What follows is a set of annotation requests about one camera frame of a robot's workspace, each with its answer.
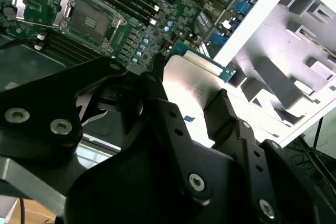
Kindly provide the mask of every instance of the electronic component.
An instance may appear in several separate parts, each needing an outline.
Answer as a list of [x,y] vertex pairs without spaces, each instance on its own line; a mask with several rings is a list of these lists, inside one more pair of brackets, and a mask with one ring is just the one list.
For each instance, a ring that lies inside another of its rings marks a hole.
[[83,1],[77,1],[72,12],[69,29],[70,32],[75,31],[89,36],[100,45],[103,43],[111,23],[112,19],[107,14],[94,9]]
[[130,34],[130,35],[128,36],[128,38],[131,39],[131,40],[135,40],[136,36],[133,35],[133,34]]
[[2,10],[3,15],[6,17],[7,20],[9,21],[14,21],[16,20],[16,14],[17,14],[17,9],[12,7],[12,6],[7,6],[4,7]]
[[138,33],[139,33],[138,30],[136,30],[135,28],[132,28],[132,30],[131,30],[131,34],[133,34],[133,35],[137,35]]
[[246,16],[249,11],[252,9],[253,4],[250,1],[240,1],[237,6],[236,10],[239,14],[242,14],[243,16]]
[[212,37],[211,42],[215,44],[217,47],[222,48],[227,42],[227,40],[228,40],[228,37],[226,35],[215,34]]
[[231,25],[229,31],[231,33],[234,33],[234,31],[237,29],[237,27],[240,25],[240,20],[237,19],[236,17],[232,18],[232,20],[229,22],[229,24]]

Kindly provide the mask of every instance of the blue port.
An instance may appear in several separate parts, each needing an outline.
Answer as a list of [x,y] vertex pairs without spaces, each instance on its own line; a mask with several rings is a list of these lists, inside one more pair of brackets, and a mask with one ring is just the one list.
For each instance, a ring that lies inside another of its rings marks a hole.
[[229,31],[231,33],[233,33],[237,29],[237,27],[239,26],[240,22],[235,20],[235,21],[231,22],[230,24],[231,24],[231,28],[230,28]]
[[251,4],[249,1],[240,1],[237,4],[237,12],[242,14],[243,16],[246,16],[249,11],[252,9],[253,4]]
[[225,35],[215,34],[212,37],[211,42],[215,44],[217,47],[222,48],[227,42],[227,40],[228,40],[228,37],[226,37]]

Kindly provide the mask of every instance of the cable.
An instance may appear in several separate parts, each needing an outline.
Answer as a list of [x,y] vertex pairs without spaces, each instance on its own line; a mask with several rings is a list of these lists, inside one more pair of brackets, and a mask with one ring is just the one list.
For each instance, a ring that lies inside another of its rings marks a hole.
[[319,140],[319,136],[320,136],[320,131],[322,128],[322,123],[323,123],[323,117],[319,120],[319,124],[317,126],[317,130],[316,130],[316,134],[315,134],[315,139],[314,139],[314,143],[313,143],[313,149],[316,149],[317,146],[317,141]]
[[0,51],[1,50],[5,50],[11,47],[15,47],[15,46],[20,46],[20,45],[24,45],[24,44],[30,44],[35,42],[34,39],[16,39],[16,40],[12,40],[10,42],[7,42],[3,45],[0,46]]
[[20,198],[19,201],[21,210],[20,224],[25,224],[25,202],[22,198]]

